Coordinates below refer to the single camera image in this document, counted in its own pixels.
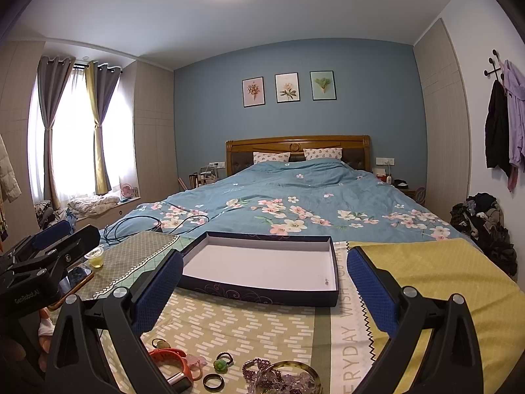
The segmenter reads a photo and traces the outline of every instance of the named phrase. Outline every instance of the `metal screw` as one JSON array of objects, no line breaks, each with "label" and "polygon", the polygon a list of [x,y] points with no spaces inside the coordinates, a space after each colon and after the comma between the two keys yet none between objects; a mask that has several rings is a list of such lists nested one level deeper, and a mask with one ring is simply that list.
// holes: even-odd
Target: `metal screw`
[{"label": "metal screw", "polygon": [[417,290],[414,289],[412,286],[407,286],[403,289],[403,294],[405,294],[405,296],[408,296],[409,298],[415,298],[417,296]]},{"label": "metal screw", "polygon": [[465,298],[461,296],[459,293],[455,293],[454,296],[452,297],[452,300],[458,305],[462,305],[465,303]]},{"label": "metal screw", "polygon": [[122,296],[125,296],[126,293],[128,293],[128,290],[125,287],[117,287],[113,291],[113,296],[116,298],[121,298]]},{"label": "metal screw", "polygon": [[66,298],[66,304],[71,305],[74,304],[77,301],[77,295],[69,295]]}]

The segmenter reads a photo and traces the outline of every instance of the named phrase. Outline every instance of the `pink artwork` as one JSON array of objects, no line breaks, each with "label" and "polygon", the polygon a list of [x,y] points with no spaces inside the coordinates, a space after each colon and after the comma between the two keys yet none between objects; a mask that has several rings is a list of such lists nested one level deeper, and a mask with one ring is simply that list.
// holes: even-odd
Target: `pink artwork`
[{"label": "pink artwork", "polygon": [[264,105],[264,81],[262,77],[242,81],[244,107]]}]

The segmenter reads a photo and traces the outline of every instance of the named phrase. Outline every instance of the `headboard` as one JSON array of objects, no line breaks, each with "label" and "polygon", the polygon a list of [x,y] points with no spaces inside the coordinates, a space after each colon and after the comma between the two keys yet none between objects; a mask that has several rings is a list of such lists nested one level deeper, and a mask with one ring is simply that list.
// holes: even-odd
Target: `headboard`
[{"label": "headboard", "polygon": [[228,176],[254,164],[254,152],[290,152],[290,161],[304,161],[304,148],[343,148],[342,160],[350,167],[371,171],[370,137],[363,136],[290,136],[281,138],[245,139],[226,142]]}]

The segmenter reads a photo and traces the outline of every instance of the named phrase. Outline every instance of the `picture frame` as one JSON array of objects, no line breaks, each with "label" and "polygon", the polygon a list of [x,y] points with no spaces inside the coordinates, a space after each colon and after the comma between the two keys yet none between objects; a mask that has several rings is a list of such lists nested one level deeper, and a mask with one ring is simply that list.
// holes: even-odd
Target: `picture frame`
[{"label": "picture frame", "polygon": [[300,102],[299,74],[291,72],[275,75],[275,92],[277,103]]},{"label": "picture frame", "polygon": [[311,71],[310,81],[314,101],[337,100],[333,71]]},{"label": "picture frame", "polygon": [[242,81],[242,101],[244,107],[264,105],[264,78],[255,77]]}]

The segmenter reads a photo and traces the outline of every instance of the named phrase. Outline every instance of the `patterned pillow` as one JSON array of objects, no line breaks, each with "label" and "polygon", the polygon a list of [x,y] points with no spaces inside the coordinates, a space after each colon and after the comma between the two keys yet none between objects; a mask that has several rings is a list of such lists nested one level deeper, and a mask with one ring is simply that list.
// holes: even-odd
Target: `patterned pillow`
[{"label": "patterned pillow", "polygon": [[274,154],[271,152],[254,152],[254,164],[262,163],[263,161],[283,161],[288,163],[290,153],[284,152],[281,154]]},{"label": "patterned pillow", "polygon": [[340,160],[343,157],[343,148],[305,148],[303,151],[307,160],[323,158]]}]

